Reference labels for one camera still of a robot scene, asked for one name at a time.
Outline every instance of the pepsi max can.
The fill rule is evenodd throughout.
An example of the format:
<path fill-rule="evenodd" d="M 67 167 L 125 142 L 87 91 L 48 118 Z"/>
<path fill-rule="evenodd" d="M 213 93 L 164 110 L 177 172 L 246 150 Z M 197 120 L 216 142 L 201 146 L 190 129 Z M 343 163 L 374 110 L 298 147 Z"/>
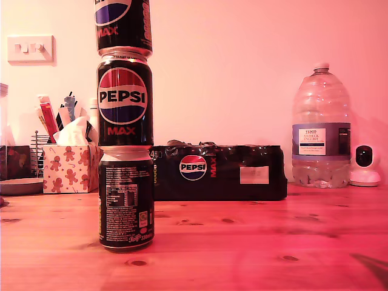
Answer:
<path fill-rule="evenodd" d="M 115 50 L 152 54 L 149 0 L 95 0 L 99 54 Z"/>
<path fill-rule="evenodd" d="M 114 52 L 97 69 L 99 146 L 153 145 L 152 73 L 140 54 Z"/>
<path fill-rule="evenodd" d="M 107 149 L 99 163 L 99 240 L 110 249 L 146 246 L 155 235 L 148 151 Z"/>

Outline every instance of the bottle label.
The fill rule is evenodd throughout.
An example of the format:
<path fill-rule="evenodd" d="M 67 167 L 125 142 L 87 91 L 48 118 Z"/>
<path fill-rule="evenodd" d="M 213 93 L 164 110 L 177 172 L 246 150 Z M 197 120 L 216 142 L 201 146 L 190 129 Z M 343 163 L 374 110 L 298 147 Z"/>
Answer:
<path fill-rule="evenodd" d="M 350 159 L 350 123 L 310 123 L 292 126 L 292 158 L 311 161 Z"/>

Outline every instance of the security camera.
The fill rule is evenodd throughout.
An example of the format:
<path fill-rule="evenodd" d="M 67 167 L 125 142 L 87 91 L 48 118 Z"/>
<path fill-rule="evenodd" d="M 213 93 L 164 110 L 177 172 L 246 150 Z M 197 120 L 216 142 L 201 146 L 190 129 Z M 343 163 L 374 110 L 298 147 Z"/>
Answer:
<path fill-rule="evenodd" d="M 354 186 L 377 186 L 381 181 L 375 168 L 380 161 L 378 152 L 369 145 L 358 145 L 352 150 L 350 184 Z"/>

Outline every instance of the camera lens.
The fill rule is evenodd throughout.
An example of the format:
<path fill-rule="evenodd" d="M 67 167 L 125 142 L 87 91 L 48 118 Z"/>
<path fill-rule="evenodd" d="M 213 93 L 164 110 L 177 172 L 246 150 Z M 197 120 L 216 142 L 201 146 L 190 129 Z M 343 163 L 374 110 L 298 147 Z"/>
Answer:
<path fill-rule="evenodd" d="M 373 155 L 372 148 L 367 145 L 362 145 L 356 149 L 356 163 L 360 167 L 367 167 L 372 163 Z"/>

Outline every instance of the plastic water bottle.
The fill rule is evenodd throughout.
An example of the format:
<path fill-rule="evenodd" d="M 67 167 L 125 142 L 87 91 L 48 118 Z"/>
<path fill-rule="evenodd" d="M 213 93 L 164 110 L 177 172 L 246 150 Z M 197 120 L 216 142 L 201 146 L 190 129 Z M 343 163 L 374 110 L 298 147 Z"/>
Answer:
<path fill-rule="evenodd" d="M 350 175 L 349 95 L 319 63 L 295 96 L 292 127 L 295 182 L 318 188 L 345 187 Z"/>

